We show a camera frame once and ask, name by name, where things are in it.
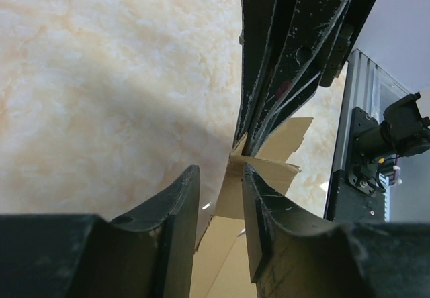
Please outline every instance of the cardboard flap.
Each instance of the cardboard flap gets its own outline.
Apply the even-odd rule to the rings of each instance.
[[[285,162],[297,151],[314,118],[290,118],[280,125],[262,145],[255,158]]]
[[[221,193],[216,204],[215,215],[243,219],[242,174],[248,162],[264,180],[281,194],[285,194],[299,168],[283,162],[271,162],[246,156],[231,156]]]
[[[210,222],[209,228],[200,243],[199,250],[194,254],[190,298],[207,297],[238,239],[238,234],[244,227],[244,221],[218,216],[214,217]],[[242,281],[245,285],[250,285],[247,259],[239,267],[247,271],[247,276]]]
[[[206,298],[257,298],[257,287],[251,283],[247,239],[245,234],[236,237]]]
[[[245,162],[251,164],[267,184],[286,194],[299,169],[285,161],[300,147],[312,121],[311,117],[286,120],[268,137],[255,158],[240,155],[246,141],[244,136],[230,155],[215,215],[243,219],[242,173]]]

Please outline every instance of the beige marble countertop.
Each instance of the beige marble countertop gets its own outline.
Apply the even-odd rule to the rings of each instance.
[[[215,201],[241,27],[240,0],[0,0],[0,212],[111,219],[189,164]]]

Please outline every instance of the marble surface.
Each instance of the marble surface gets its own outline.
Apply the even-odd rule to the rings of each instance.
[[[189,164],[214,202],[240,32],[240,0],[0,0],[0,213],[111,219]]]
[[[329,88],[318,88],[315,96],[294,114],[294,117],[314,120],[300,148],[287,160],[301,170],[290,185],[287,197],[320,217],[324,214],[329,188],[346,69],[345,66]]]

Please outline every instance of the cardboard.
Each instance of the cardboard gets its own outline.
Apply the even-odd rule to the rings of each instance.
[[[230,155],[226,175],[209,228],[194,255],[191,298],[257,298],[249,275],[243,221],[242,173],[250,163],[280,193],[285,194],[299,172],[285,161],[300,147],[312,118],[290,118],[264,143],[255,158],[241,156],[245,139]]]
[[[255,158],[240,155],[245,143],[245,139],[242,140],[230,155],[215,215],[243,219],[242,173],[246,162],[255,168],[267,184],[281,194],[286,194],[299,168],[285,161],[302,144],[312,120],[290,118],[269,136]]]

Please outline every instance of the black plastic part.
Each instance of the black plastic part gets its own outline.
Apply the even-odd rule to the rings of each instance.
[[[357,191],[345,180],[346,172],[338,170],[331,175],[324,218],[338,223],[383,222],[385,195],[373,196]]]
[[[249,184],[244,183],[243,187],[247,188]],[[249,255],[249,273],[251,282],[256,283],[271,256],[270,234],[265,227],[261,203],[255,200],[250,191],[243,192],[243,208],[244,216],[246,216],[247,247],[251,253]]]
[[[262,143],[347,60],[375,0],[242,0],[242,101],[234,145]]]
[[[243,193],[254,199],[244,202],[247,234],[263,230],[260,241],[271,249],[255,279],[259,298],[430,297],[429,225],[331,223],[273,190],[248,164]],[[264,217],[258,226],[249,223],[248,205]]]
[[[277,1],[256,81],[258,100],[243,149],[244,155],[256,155],[275,129],[273,124],[281,109],[286,106],[286,101],[292,97],[296,85],[302,90],[314,80],[318,79],[319,83],[340,30],[339,19],[343,19],[349,2],[350,0],[295,0],[292,9],[290,2]],[[325,53],[322,57],[324,60],[314,62],[320,52]]]
[[[188,298],[199,189],[191,166],[111,223],[96,215],[0,216],[0,297]]]

